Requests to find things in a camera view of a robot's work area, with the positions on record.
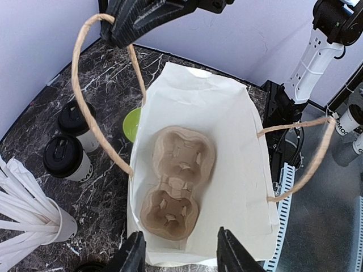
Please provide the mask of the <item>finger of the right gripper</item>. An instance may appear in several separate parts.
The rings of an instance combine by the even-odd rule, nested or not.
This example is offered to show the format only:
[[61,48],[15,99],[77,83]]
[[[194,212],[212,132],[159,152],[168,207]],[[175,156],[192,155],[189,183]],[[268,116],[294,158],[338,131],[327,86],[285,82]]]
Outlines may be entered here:
[[190,14],[197,1],[109,1],[106,14],[115,21],[101,22],[101,37],[113,46],[124,48],[169,21]]

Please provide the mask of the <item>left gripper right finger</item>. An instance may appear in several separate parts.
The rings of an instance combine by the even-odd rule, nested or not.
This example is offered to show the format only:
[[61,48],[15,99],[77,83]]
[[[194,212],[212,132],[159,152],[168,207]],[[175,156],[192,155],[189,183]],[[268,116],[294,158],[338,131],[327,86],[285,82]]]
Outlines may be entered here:
[[220,227],[217,237],[219,272],[265,272],[229,229]]

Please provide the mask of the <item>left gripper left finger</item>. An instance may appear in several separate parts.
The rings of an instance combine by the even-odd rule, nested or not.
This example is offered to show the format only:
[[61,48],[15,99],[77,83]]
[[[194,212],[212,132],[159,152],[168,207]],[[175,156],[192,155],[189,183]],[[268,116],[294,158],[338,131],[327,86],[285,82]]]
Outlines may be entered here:
[[104,272],[143,272],[146,263],[146,241],[142,231],[133,232],[102,269]]

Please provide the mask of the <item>stack of black lids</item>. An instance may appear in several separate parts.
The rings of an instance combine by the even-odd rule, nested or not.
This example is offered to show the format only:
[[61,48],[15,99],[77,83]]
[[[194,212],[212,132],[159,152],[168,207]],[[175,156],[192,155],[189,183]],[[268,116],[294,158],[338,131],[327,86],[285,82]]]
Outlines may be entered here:
[[86,262],[78,266],[75,272],[101,272],[105,268],[105,264],[101,262]]

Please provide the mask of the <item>brown paper bag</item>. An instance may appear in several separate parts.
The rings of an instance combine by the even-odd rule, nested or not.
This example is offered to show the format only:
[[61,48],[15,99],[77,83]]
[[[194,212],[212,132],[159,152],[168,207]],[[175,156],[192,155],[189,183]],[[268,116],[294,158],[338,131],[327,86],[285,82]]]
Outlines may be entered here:
[[165,64],[145,87],[134,47],[128,53],[142,91],[142,107],[130,161],[106,140],[84,100],[78,78],[80,51],[90,27],[114,22],[96,14],[82,26],[73,50],[71,82],[94,136],[129,176],[128,232],[142,232],[146,262],[153,266],[216,266],[221,242],[231,231],[253,261],[277,254],[281,202],[299,191],[320,166],[336,121],[322,117],[300,127],[326,130],[306,173],[275,196],[266,135],[244,84],[205,70]]

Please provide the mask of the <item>cardboard two-cup carrier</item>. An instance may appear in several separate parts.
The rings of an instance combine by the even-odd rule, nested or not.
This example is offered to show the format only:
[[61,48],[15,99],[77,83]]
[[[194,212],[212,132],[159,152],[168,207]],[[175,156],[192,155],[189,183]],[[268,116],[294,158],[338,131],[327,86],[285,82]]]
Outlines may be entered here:
[[207,136],[180,126],[166,127],[157,136],[153,168],[158,183],[147,192],[140,219],[150,233],[180,241],[196,225],[195,196],[210,181],[216,149]]

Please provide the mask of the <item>white paper coffee cup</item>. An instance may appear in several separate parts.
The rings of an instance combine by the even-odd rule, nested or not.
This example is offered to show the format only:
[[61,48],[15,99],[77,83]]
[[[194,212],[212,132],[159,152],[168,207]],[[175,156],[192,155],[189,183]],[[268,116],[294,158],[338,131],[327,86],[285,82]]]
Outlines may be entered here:
[[76,137],[86,153],[99,147],[99,142],[90,130],[76,100],[64,105],[57,118],[60,131]]

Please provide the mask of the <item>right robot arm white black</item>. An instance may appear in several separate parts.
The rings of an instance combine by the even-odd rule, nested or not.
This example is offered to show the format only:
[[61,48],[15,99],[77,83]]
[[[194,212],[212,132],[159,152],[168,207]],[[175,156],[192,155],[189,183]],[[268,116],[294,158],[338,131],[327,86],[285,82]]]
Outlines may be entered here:
[[[110,1],[105,11],[113,21],[101,23],[101,36],[124,48],[169,21],[197,8],[220,14],[232,1]],[[313,9],[309,44],[284,85],[285,97],[294,104],[308,101],[320,77],[333,59],[341,59],[346,47],[362,34],[362,1],[317,1]]]

